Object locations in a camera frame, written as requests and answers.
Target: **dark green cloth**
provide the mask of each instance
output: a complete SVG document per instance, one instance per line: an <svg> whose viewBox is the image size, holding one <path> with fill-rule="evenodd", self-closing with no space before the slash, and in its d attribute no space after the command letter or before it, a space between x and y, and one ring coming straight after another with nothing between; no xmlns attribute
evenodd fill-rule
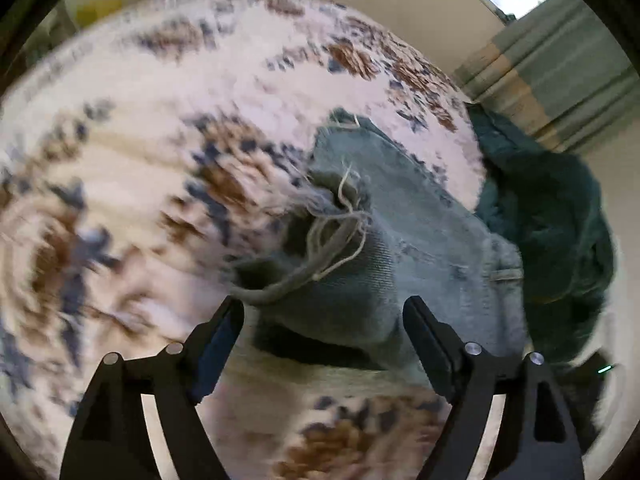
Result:
<svg viewBox="0 0 640 480"><path fill-rule="evenodd" d="M467 110L488 170L476 215L520 249L536 350L567 362L591 335L614 275L600 186L577 156L547 151L482 105Z"/></svg>

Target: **wall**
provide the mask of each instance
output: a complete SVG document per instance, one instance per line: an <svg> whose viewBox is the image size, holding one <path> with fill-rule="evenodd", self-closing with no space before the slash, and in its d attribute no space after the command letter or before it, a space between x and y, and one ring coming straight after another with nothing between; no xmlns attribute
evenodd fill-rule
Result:
<svg viewBox="0 0 640 480"><path fill-rule="evenodd" d="M603 344L614 362L622 364L622 370L613 370L608 379L603 411L616 409L609 431L585 460L587 480L595 480L620 452L640 418L640 120L587 148L582 156L600 181L604 210L622 256L608 312L591 342L592 348Z"/></svg>
<svg viewBox="0 0 640 480"><path fill-rule="evenodd" d="M335 1L390 28L447 73L503 28L480 0Z"/></svg>

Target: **green curtain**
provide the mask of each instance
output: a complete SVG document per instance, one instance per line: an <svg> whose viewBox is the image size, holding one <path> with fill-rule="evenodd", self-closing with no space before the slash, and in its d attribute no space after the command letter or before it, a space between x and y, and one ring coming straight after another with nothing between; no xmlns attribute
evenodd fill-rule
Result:
<svg viewBox="0 0 640 480"><path fill-rule="evenodd" d="M582 0L547 0L453 75L466 95L550 150L574 150L640 110L640 78Z"/></svg>

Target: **light blue denim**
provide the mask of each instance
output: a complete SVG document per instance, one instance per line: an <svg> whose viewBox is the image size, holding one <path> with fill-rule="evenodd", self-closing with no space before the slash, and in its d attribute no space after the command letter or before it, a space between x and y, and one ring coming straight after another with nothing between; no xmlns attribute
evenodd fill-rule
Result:
<svg viewBox="0 0 640 480"><path fill-rule="evenodd" d="M309 188L301 192L313 197L312 206L287 219L280 250L237 264L232 293L273 322L362 349L415 383L426 376L402 326L410 296L421 296L462 340L495 355L521 353L527 331L517 248L489 232L367 118L355 123L336 110L331 124L318 131ZM313 219L344 211L337 189L349 166L343 191L369 216L364 246L356 258L313 280L328 263L354 254L362 240L351 236L353 218L347 218L324 241L323 250L333 249L321 267L305 254Z"/></svg>

